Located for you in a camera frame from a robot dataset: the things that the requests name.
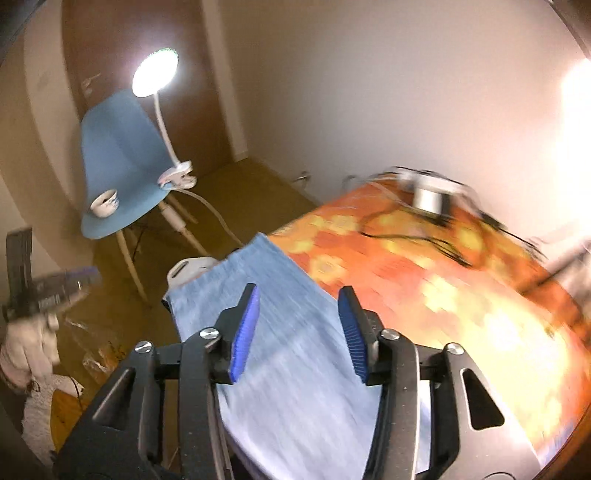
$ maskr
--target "chair seat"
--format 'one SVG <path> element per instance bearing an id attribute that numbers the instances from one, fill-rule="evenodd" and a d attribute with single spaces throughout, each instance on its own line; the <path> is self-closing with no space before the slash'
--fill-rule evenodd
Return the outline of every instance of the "chair seat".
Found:
<path id="1" fill-rule="evenodd" d="M 149 212 L 168 191 L 159 176 L 173 166 L 160 133 L 130 90 L 122 90 L 90 109 L 82 120 L 86 212 L 82 235 L 98 239 L 115 233 Z M 117 190 L 119 207 L 106 218 L 90 211 L 100 194 Z"/>

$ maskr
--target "white device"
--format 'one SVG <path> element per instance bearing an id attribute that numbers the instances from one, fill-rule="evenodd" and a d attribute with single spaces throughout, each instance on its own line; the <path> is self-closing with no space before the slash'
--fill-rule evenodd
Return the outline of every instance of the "white device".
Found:
<path id="1" fill-rule="evenodd" d="M 192 169 L 191 162 L 180 162 L 160 175 L 158 185 L 163 188 L 167 183 L 171 183 L 174 189 L 191 189 L 197 184 L 197 179 L 189 175 Z"/>
<path id="2" fill-rule="evenodd" d="M 417 187 L 414 190 L 413 207 L 426 214 L 432 214 L 434 216 L 441 215 L 443 196 L 440 192 L 433 192 L 432 190 Z"/>

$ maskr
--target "white cable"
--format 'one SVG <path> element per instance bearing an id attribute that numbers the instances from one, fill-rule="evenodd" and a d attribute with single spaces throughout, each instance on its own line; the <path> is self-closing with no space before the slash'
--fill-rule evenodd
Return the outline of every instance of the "white cable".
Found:
<path id="1" fill-rule="evenodd" d="M 170 142 L 168 132 L 166 131 L 166 126 L 164 125 L 162 112 L 160 111 L 160 99 L 158 98 L 157 91 L 154 93 L 154 110 L 156 111 L 156 120 L 158 122 L 158 127 L 160 128 L 160 134 L 162 135 L 162 138 L 166 145 L 166 150 L 168 150 L 168 154 L 170 155 L 170 159 L 173 161 L 175 165 L 179 165 L 180 160 L 177 158 L 177 154 L 174 152 L 173 145 Z"/>
<path id="2" fill-rule="evenodd" d="M 184 193 L 185 195 L 189 195 L 190 197 L 193 197 L 194 199 L 199 200 L 202 204 L 204 204 L 215 216 L 216 218 L 219 220 L 220 225 L 222 226 L 222 228 L 226 231 L 226 233 L 232 237 L 232 239 L 241 247 L 244 247 L 244 244 L 238 239 L 238 237 L 236 235 L 234 235 L 234 233 L 230 230 L 230 227 L 228 227 L 228 224 L 226 223 L 226 221 L 223 219 L 222 215 L 220 215 L 220 213 L 213 207 L 213 205 L 211 203 L 209 203 L 206 199 L 204 199 L 203 197 L 197 195 L 196 193 L 193 192 L 189 192 L 188 190 L 183 190 L 183 189 L 167 189 L 167 190 L 171 190 L 171 191 L 175 191 L 175 192 L 180 192 L 180 193 Z"/>

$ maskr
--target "wooden chair leg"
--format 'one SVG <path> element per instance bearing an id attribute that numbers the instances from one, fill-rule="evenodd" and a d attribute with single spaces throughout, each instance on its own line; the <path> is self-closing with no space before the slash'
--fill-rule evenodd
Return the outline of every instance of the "wooden chair leg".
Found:
<path id="1" fill-rule="evenodd" d="M 191 246 L 195 247 L 200 254 L 204 257 L 209 257 L 207 250 L 203 248 L 203 245 L 193 236 L 189 230 L 187 230 L 186 223 L 181 216 L 166 202 L 160 202 L 158 204 L 162 216 L 166 218 L 166 221 L 174 228 L 178 233 L 187 239 Z"/>
<path id="2" fill-rule="evenodd" d="M 138 272 L 135 269 L 135 265 L 131 260 L 131 255 L 129 254 L 129 249 L 127 248 L 127 243 L 125 242 L 125 236 L 123 235 L 123 231 L 118 230 L 115 235 L 117 236 L 117 243 L 119 244 L 119 248 L 121 249 L 123 258 L 125 259 L 127 269 L 131 274 L 131 278 L 134 279 L 135 286 L 138 289 L 139 296 L 142 298 L 143 301 L 148 303 L 148 297 L 146 296 L 146 292 L 144 291 L 144 286 L 142 285 L 142 282 L 140 282 L 139 280 Z"/>
<path id="3" fill-rule="evenodd" d="M 174 206 L 174 208 L 178 210 L 181 216 L 184 216 L 191 223 L 197 223 L 197 219 L 193 215 L 191 215 L 189 211 L 185 207 L 183 207 L 183 205 L 181 205 L 181 203 L 176 198 L 173 197 L 172 193 L 170 193 L 166 197 L 166 199 L 169 203 L 171 203 Z"/>

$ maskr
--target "orange tablecloth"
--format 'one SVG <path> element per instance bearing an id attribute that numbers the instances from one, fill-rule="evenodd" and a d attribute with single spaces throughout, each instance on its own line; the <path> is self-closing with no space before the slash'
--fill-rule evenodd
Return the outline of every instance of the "orange tablecloth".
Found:
<path id="1" fill-rule="evenodd" d="M 363 217 L 388 209 L 366 231 L 443 238 L 481 268 L 462 267 L 426 242 L 358 233 Z M 521 297 L 515 287 L 541 267 L 464 210 L 453 214 L 451 227 L 437 227 L 394 210 L 383 193 L 365 185 L 270 239 L 332 296 L 353 285 L 364 308 L 413 342 L 436 348 L 461 343 L 541 450 L 564 426 L 574 427 L 591 401 L 587 350 L 566 327 L 553 338 L 544 331 L 553 310 L 565 302 L 572 307 L 571 300 L 557 284 L 537 304 Z"/>

